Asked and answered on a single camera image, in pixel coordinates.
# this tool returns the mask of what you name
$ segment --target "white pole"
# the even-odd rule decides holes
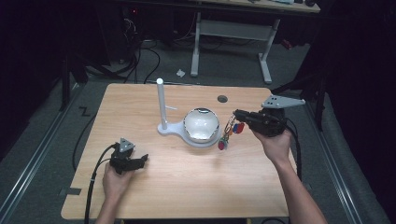
[[[166,121],[165,94],[163,91],[162,78],[157,78],[157,90],[158,90],[158,99],[160,100],[161,124],[163,126],[163,130],[166,130],[168,127]]]

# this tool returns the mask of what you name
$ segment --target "wooden table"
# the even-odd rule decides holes
[[[195,107],[206,107],[219,117],[221,130],[235,109],[258,111],[270,95],[265,88],[164,86],[168,122],[181,121]],[[228,98],[218,101],[219,95]],[[83,219],[88,186],[104,149],[121,137],[136,147],[132,158],[148,153],[145,168],[136,171],[119,218],[286,217],[288,209],[274,165],[262,145],[246,129],[230,137],[227,150],[217,145],[194,148],[175,135],[162,136],[157,86],[110,84],[83,151],[62,216]],[[109,158],[112,150],[107,152]],[[104,201],[98,170],[90,217],[98,216]]]

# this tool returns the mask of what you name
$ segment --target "gray floor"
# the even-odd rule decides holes
[[[257,59],[262,43],[237,40],[227,42],[230,41],[234,44],[202,45],[198,77],[189,75],[192,46],[174,45],[170,48],[157,43],[153,50],[160,55],[161,62],[148,80],[153,81],[157,77],[162,77],[165,82],[172,83],[274,89],[294,79],[309,50],[309,46],[287,50],[280,45],[273,45],[268,57],[273,84],[266,85]],[[144,44],[145,47],[154,45],[154,42]],[[141,60],[137,66],[138,83],[142,83],[158,62],[153,52],[144,49],[141,53]],[[118,69],[120,66],[122,65],[114,63],[111,69]],[[176,75],[178,69],[186,72],[186,75],[178,77]],[[78,137],[98,110],[106,86],[112,82],[120,81],[90,76],[90,81],[86,85],[75,87],[74,101],[63,114],[59,113],[61,85],[54,88],[49,99],[31,117],[30,124],[19,141],[0,163],[0,202],[9,202],[10,198],[14,200],[12,203],[3,204],[0,215],[5,217],[1,217],[4,219],[0,220],[4,220],[5,223],[82,223],[81,220],[62,219],[61,210],[65,199],[62,189],[69,187],[73,179],[72,155]],[[134,83],[134,75],[129,78],[128,83]],[[298,96],[298,93],[298,91],[285,92],[288,96]],[[318,133],[315,125],[312,124],[310,107],[296,106],[286,110],[287,117],[295,122],[300,134],[304,184],[318,202],[329,223],[389,223],[347,147],[328,98],[325,104],[323,133]],[[82,107],[87,108],[85,114],[89,116],[83,116]],[[49,143],[43,146],[42,140],[49,138],[46,133],[51,123],[61,116],[64,118],[59,128]],[[90,128],[82,135],[78,144],[76,162],[84,148]],[[328,156],[323,149],[321,136],[326,140],[325,143],[336,162],[336,168],[343,177],[342,186],[346,186],[346,189],[339,189],[339,185],[333,179],[334,170],[328,165]],[[32,158],[37,157],[35,154],[37,149],[42,152],[40,157],[42,160],[31,161]],[[35,167],[35,169],[24,170],[25,167]],[[25,184],[19,184],[23,186],[22,190],[18,194],[12,191],[13,187],[18,185],[20,176],[29,172],[32,178]],[[348,210],[342,200],[345,196],[343,192],[349,193],[347,197],[352,199],[356,210],[352,212]],[[8,195],[18,195],[18,197],[9,198]],[[261,223],[261,220],[262,218],[254,218],[253,223]]]

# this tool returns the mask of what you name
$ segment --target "metal bracket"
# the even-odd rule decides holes
[[[121,138],[120,140],[120,152],[128,151],[134,149],[134,144],[125,138]]]
[[[262,103],[263,108],[285,108],[296,105],[305,105],[305,100],[297,100],[283,96],[270,95],[266,101]]]

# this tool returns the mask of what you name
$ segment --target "right hand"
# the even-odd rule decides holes
[[[289,131],[285,131],[281,135],[275,137],[266,137],[254,131],[253,133],[262,142],[265,155],[274,165],[279,165],[284,162],[290,163],[289,152],[291,133]]]

